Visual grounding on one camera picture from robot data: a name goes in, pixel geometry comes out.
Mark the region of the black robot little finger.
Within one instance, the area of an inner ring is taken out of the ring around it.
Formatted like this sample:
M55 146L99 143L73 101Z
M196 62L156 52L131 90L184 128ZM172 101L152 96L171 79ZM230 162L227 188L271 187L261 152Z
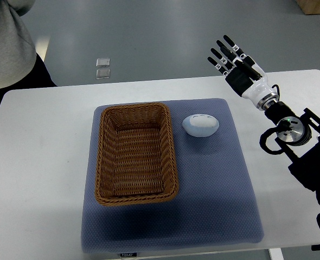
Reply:
M218 64L212 57L207 57L207 60L218 70L223 76L227 76L229 71L225 69L223 66Z

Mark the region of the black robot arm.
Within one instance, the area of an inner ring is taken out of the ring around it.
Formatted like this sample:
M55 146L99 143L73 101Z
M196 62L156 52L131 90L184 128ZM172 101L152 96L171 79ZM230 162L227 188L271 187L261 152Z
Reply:
M219 49L211 48L208 61L241 98L250 100L264 112L274 127L267 129L259 145L270 155L286 155L292 176L313 192L320 206L320 117L308 108L298 116L280 100L277 84L270 85L263 69L230 37L217 40Z

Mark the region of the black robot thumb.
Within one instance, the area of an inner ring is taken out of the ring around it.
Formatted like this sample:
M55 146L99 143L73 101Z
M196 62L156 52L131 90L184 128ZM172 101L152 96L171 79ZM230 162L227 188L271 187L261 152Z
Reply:
M245 63L240 58L236 57L232 63L239 68L244 74L246 74L252 80L260 80L261 74L254 70L250 65Z

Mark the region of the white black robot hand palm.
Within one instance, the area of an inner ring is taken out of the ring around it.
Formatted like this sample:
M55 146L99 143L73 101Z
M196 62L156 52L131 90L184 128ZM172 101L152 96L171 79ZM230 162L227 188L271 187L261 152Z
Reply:
M268 84L268 78L261 67L250 56L245 56L241 60L260 73L261 79L252 80L230 61L233 68L225 78L230 87L240 97L251 100L256 107L270 107L277 103L278 93Z

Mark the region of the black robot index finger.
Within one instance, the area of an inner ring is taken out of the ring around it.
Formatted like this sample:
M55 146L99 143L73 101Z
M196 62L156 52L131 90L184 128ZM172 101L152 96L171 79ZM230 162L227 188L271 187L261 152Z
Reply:
M239 57L244 57L244 51L229 36L224 35L223 38Z

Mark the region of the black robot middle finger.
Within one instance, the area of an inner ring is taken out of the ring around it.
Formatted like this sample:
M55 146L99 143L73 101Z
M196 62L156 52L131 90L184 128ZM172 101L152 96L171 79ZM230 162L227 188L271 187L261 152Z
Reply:
M220 40L217 40L216 43L219 46L221 52L229 61L233 62L237 58L237 54L233 50L226 47Z

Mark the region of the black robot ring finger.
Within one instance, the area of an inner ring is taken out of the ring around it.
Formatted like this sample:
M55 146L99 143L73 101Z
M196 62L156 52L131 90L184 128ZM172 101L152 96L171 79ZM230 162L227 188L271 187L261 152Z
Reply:
M211 48L210 51L222 62L222 64L227 69L233 68L233 64L230 61L228 61L224 56L222 56L216 49Z

